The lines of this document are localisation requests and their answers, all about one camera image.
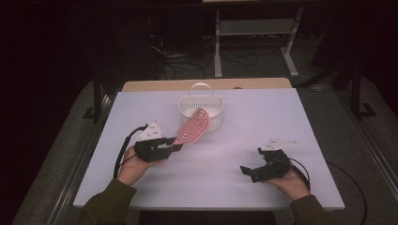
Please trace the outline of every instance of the black controller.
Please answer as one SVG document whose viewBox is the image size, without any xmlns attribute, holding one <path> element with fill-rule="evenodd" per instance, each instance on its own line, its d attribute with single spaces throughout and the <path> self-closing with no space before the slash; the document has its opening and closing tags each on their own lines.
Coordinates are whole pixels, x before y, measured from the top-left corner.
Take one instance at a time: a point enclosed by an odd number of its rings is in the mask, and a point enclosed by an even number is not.
<svg viewBox="0 0 398 225">
<path fill-rule="evenodd" d="M 253 183 L 263 182 L 273 178 L 281 178 L 288 171 L 290 171 L 290 169 L 293 169 L 304 181 L 307 188 L 311 188 L 307 177 L 305 177 L 301 170 L 290 163 L 289 157 L 282 149 L 275 151 L 263 151 L 261 148 L 258 148 L 258 153 L 264 156 L 264 160 L 266 161 L 267 165 L 256 169 L 240 166 L 242 173 L 249 175 Z"/>
</svg>

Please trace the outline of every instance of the white basket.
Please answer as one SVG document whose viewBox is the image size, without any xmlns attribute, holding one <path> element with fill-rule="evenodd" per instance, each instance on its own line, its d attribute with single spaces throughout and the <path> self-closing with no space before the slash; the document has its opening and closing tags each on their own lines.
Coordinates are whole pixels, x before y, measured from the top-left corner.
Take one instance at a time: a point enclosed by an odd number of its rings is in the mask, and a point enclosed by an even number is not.
<svg viewBox="0 0 398 225">
<path fill-rule="evenodd" d="M 197 86 L 205 86 L 211 90 L 211 95 L 195 95 L 191 91 Z M 178 108 L 181 112 L 184 122 L 199 108 L 204 109 L 210 116 L 210 127 L 207 133 L 212 132 L 220 127 L 222 123 L 222 97 L 214 95 L 213 89 L 204 82 L 198 82 L 191 87 L 188 96 L 182 97 L 178 102 Z"/>
</svg>

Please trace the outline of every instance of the white table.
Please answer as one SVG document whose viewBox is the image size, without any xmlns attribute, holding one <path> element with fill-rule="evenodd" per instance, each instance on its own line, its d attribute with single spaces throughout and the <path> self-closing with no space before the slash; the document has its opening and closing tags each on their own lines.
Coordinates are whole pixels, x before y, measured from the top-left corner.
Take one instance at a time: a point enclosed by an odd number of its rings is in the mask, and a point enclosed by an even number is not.
<svg viewBox="0 0 398 225">
<path fill-rule="evenodd" d="M 187 91 L 118 93 L 73 205 L 83 206 L 102 192 L 113 177 L 115 160 L 125 138 L 153 121 L 163 134 L 175 136 L 182 119 L 178 100 Z M 185 144 L 163 167 L 150 168 L 134 187 L 130 203 L 140 210 L 276 210 L 289 201 L 275 187 L 252 183 L 239 166 L 257 168 L 266 162 L 257 147 L 269 138 L 298 141 L 284 149 L 305 165 L 312 193 L 327 209 L 344 203 L 319 149 L 313 130 L 293 88 L 214 90 L 223 97 L 221 127 L 195 144 Z M 196 94 L 208 94 L 197 90 Z M 131 139 L 133 145 L 138 131 Z"/>
</svg>

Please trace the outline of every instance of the metal stand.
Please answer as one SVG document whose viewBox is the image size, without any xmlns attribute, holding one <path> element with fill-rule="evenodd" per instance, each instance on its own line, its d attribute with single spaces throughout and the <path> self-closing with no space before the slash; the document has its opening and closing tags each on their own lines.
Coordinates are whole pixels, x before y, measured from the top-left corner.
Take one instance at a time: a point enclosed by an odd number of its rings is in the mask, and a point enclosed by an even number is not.
<svg viewBox="0 0 398 225">
<path fill-rule="evenodd" d="M 271 35 L 287 34 L 289 38 L 284 47 L 281 48 L 284 62 L 289 69 L 290 75 L 296 78 L 299 73 L 293 63 L 290 51 L 299 28 L 299 21 L 304 7 L 299 7 L 293 19 L 275 20 L 247 20 L 247 21 L 221 21 L 220 11 L 216 16 L 216 51 L 214 54 L 215 77 L 222 77 L 222 63 L 220 58 L 220 36 L 237 35 Z"/>
</svg>

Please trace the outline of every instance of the dark green sleeve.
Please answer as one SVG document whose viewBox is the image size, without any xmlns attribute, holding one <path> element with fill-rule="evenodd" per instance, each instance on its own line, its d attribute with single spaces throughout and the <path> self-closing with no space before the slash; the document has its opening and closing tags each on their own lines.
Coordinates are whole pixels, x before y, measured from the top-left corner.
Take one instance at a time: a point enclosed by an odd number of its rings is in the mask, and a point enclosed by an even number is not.
<svg viewBox="0 0 398 225">
<path fill-rule="evenodd" d="M 135 188 L 113 179 L 84 205 L 77 224 L 123 224 L 135 192 Z"/>
<path fill-rule="evenodd" d="M 342 224 L 330 216 L 314 195 L 309 195 L 290 203 L 297 225 L 337 225 Z"/>
</svg>

